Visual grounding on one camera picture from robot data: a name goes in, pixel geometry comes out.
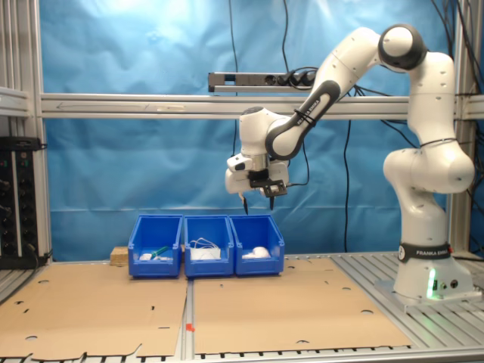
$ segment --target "blue curtain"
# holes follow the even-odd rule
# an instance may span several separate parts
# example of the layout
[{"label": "blue curtain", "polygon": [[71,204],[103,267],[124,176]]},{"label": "blue curtain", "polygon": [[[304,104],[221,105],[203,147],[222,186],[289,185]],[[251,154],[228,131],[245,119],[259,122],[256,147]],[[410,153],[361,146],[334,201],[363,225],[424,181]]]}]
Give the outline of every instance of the blue curtain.
[{"label": "blue curtain", "polygon": [[[233,0],[240,72],[283,72],[282,0]],[[431,2],[288,0],[291,69],[318,66],[349,32],[418,28],[428,48],[446,51]],[[208,95],[207,73],[234,71],[228,0],[41,0],[46,92]],[[360,85],[406,95],[406,75],[379,67]],[[343,250],[347,121],[324,121],[306,138],[311,181],[278,198],[272,215],[287,253]],[[406,127],[398,126],[412,141]],[[140,213],[241,214],[225,192],[233,120],[47,119],[54,257],[106,259],[126,245]],[[380,121],[356,120],[348,147],[350,251],[396,250],[400,211],[383,176],[392,150],[407,147]],[[302,153],[290,166],[304,182]],[[250,213],[270,213],[253,193]]]}]

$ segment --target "wooden block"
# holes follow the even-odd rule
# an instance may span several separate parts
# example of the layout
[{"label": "wooden block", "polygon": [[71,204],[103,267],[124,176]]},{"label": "wooden block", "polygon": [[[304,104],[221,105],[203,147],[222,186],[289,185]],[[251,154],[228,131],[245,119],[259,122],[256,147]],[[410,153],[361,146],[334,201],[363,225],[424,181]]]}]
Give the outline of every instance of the wooden block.
[{"label": "wooden block", "polygon": [[128,247],[114,247],[111,252],[110,265],[127,266],[128,265]]}]

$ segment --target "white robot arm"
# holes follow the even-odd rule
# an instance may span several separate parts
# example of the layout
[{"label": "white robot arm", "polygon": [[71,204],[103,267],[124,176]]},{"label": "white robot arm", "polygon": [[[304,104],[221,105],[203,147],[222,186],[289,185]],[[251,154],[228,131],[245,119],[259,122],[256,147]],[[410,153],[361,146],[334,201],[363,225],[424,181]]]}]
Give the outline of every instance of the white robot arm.
[{"label": "white robot arm", "polygon": [[[412,26],[391,26],[382,36],[359,28],[347,36],[318,69],[311,94],[291,117],[262,107],[244,111],[241,151],[227,161],[225,186],[229,193],[286,194],[283,160],[297,155],[317,121],[376,65],[410,76],[408,126],[420,142],[420,149],[392,152],[383,167],[402,210],[395,290],[411,299],[468,296],[474,293],[470,274],[450,256],[445,213],[433,199],[433,193],[465,191],[474,177],[473,163],[455,137],[453,62],[428,51]],[[429,291],[430,271],[437,282]]]}]

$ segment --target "blue bin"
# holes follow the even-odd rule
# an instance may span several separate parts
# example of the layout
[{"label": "blue bin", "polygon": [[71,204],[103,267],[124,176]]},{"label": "blue bin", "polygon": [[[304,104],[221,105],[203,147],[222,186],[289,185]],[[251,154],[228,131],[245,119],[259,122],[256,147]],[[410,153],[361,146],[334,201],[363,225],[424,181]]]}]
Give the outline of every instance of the blue bin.
[{"label": "blue bin", "polygon": [[[201,237],[220,248],[221,259],[191,260],[190,241]],[[185,216],[185,274],[189,278],[234,274],[234,238],[228,216]]]},{"label": "blue bin", "polygon": [[[134,278],[176,277],[180,273],[182,249],[180,231],[183,216],[140,215],[128,244],[129,274]],[[172,260],[140,261],[143,253],[152,253],[161,247],[169,249],[160,256]]]},{"label": "blue bin", "polygon": [[[236,275],[277,275],[284,270],[284,239],[271,216],[231,216],[230,223],[236,243]],[[271,256],[242,258],[255,247],[265,247]]]}]

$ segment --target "white object in bin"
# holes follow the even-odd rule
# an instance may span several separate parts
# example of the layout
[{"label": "white object in bin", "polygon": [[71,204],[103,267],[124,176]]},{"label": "white object in bin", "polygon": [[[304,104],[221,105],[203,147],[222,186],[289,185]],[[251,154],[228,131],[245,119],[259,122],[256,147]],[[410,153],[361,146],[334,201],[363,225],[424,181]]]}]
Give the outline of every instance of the white object in bin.
[{"label": "white object in bin", "polygon": [[190,244],[194,244],[193,247],[190,247],[190,260],[221,259],[220,248],[203,237],[197,240],[191,240]]},{"label": "white object in bin", "polygon": [[166,257],[166,256],[156,256],[154,259],[158,261],[173,261],[171,257]]},{"label": "white object in bin", "polygon": [[242,255],[243,259],[268,259],[271,257],[269,251],[265,247],[256,247],[245,255]]},{"label": "white object in bin", "polygon": [[140,261],[150,261],[151,260],[151,253],[143,253],[140,257],[139,257],[139,260]]}]

